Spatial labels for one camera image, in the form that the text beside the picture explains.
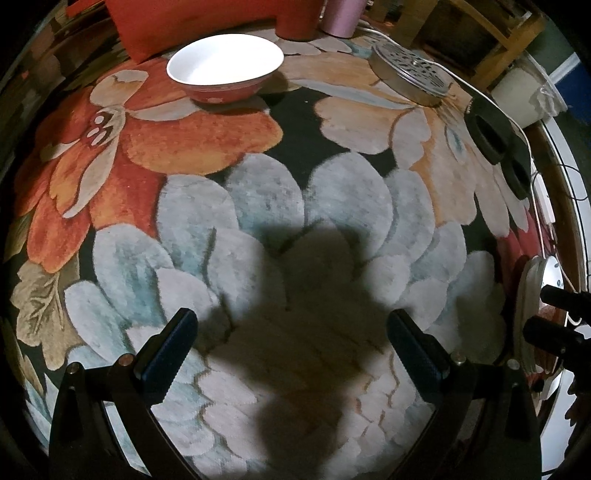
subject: bowl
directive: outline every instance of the bowl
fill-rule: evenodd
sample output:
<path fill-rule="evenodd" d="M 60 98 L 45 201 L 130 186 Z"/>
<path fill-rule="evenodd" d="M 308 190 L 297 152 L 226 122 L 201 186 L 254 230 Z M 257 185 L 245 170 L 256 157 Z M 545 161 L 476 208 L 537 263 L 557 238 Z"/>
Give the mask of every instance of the bowl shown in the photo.
<path fill-rule="evenodd" d="M 230 103 L 256 94 L 283 63 L 273 42 L 229 33 L 202 38 L 176 52 L 166 72 L 193 100 Z"/>

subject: metal lid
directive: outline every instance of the metal lid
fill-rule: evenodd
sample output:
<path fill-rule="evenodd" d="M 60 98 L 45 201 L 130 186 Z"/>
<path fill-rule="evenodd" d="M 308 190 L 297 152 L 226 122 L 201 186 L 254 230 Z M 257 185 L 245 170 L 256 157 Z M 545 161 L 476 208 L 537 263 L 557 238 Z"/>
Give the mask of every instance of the metal lid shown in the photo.
<path fill-rule="evenodd" d="M 449 87 L 435 69 L 412 51 L 390 42 L 375 44 L 372 49 L 410 84 L 436 97 L 447 95 Z"/>

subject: red pillow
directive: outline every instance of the red pillow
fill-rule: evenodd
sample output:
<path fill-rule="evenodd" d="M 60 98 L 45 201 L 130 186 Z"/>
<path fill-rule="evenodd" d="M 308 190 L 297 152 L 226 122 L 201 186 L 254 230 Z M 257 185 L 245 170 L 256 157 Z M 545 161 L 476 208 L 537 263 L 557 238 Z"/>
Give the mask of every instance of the red pillow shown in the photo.
<path fill-rule="evenodd" d="M 79 0 L 76 4 L 96 0 Z M 141 62 L 224 28 L 277 19 L 277 36 L 311 40 L 324 0 L 105 0 L 129 56 Z"/>

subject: floral rug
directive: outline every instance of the floral rug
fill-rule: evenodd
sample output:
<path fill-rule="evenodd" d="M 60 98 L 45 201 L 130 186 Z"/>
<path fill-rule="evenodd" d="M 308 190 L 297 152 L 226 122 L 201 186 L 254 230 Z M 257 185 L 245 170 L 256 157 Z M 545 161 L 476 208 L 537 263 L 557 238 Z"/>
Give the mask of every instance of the floral rug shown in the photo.
<path fill-rule="evenodd" d="M 251 33 L 286 58 L 250 100 L 196 105 L 165 55 L 63 93 L 38 124 L 14 177 L 9 360 L 47 445 L 69 362 L 109 365 L 188 307 L 199 338 L 152 410 L 197 471 L 384 479 L 432 413 L 388 312 L 493 363 L 515 252 L 536 245 L 528 202 L 473 144 L 457 85 L 424 108 L 375 76 L 370 38 Z"/>

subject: peach flower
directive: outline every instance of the peach flower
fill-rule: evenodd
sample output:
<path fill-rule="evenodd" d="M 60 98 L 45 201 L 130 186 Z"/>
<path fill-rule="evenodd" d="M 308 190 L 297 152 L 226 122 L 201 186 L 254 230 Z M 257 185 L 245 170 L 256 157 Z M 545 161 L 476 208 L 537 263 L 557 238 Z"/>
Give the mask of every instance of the peach flower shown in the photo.
<path fill-rule="evenodd" d="M 281 141 L 260 98 L 206 111 L 165 65 L 126 62 L 65 98 L 37 128 L 15 179 L 15 213 L 34 210 L 27 253 L 48 273 L 78 251 L 91 224 L 130 223 L 155 237 L 167 174 L 213 173 Z"/>

